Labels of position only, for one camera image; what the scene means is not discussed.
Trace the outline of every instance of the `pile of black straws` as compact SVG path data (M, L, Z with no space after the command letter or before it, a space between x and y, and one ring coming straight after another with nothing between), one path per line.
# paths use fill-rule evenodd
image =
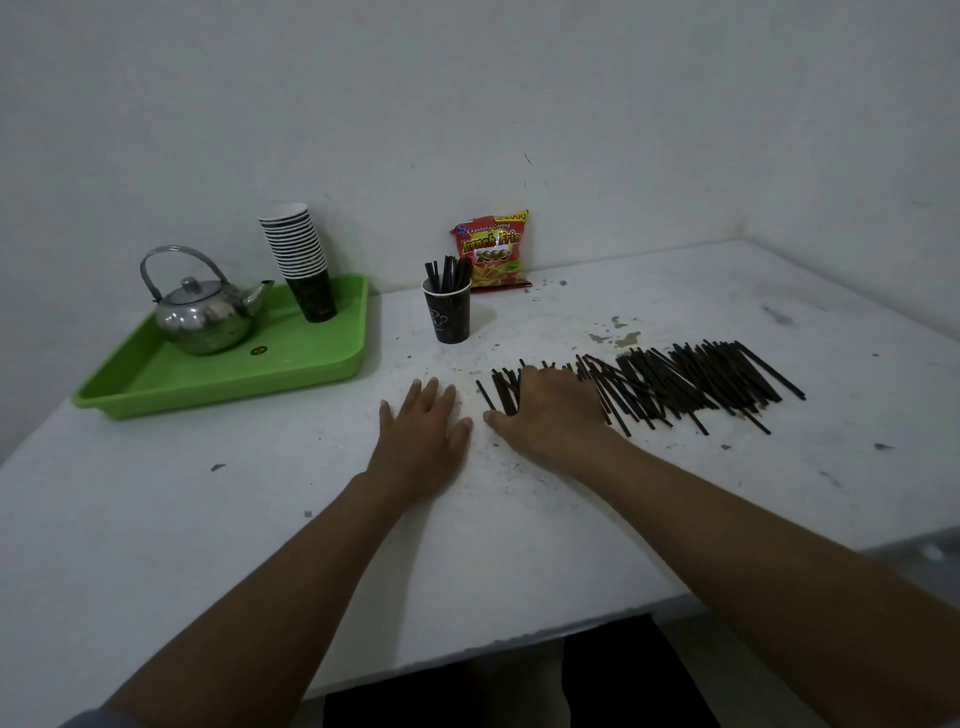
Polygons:
M459 260L453 255L444 258L444 274L441 277L437 261L423 263L427 279L430 281L430 293L455 293L466 288L473 277L473 261L468 257Z
M689 415L705 435L709 432L694 413L701 409L725 409L731 415L743 415L769 435L770 430L754 415L769 402L781 401L782 397L751 359L801 400L806 399L800 389L738 341L704 340L702 345L694 347L674 344L666 355L652 348L630 349L616 358L617 366L590 354L583 357L577 354L575 365L563 364L561 368L581 381L589 380L596 385L607 424L613 415L627 437L631 436L630 430L617 408L635 422L642 420L650 429L656 429L654 421L673 426L667 419L667 411L678 420ZM556 362L542 364L544 369L557 366ZM523 359L520 366L526 366ZM522 369L514 372L504 368L502 373L493 370L493 386L508 415L515 415L520 404L521 375ZM487 404L495 409L479 379L477 386Z

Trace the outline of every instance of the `snack bag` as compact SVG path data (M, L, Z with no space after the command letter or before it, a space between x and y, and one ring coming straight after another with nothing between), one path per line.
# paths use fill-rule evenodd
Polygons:
M507 217L478 217L450 231L457 241L457 255L473 260L471 290L533 285L520 270L520 238L528 214L522 210Z

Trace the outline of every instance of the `silver kettle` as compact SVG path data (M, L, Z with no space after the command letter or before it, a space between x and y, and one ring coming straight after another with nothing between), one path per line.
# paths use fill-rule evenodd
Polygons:
M162 296L147 275L147 259L167 252L199 258L218 280L188 277L180 282L180 288ZM249 291L241 291L210 258L183 245L164 245L151 250L140 261L140 276L154 294L157 325L170 341L197 356L239 344L250 331L253 317L266 300L267 292L274 286L272 280L264 280Z

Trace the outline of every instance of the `kettle spout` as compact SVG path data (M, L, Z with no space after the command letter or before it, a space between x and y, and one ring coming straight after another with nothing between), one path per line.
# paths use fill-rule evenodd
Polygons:
M247 308L249 315L256 316L257 312L263 306L263 302L267 300L267 294L273 287L274 282L272 280L262 280L260 281L260 285L247 292L243 297L243 305Z

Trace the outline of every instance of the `person's left arm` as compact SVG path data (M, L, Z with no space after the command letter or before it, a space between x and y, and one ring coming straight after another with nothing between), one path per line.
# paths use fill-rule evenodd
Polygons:
M164 646L105 703L152 728L287 725L360 576L412 503L454 476L471 422L456 391L414 381L363 472L276 554Z

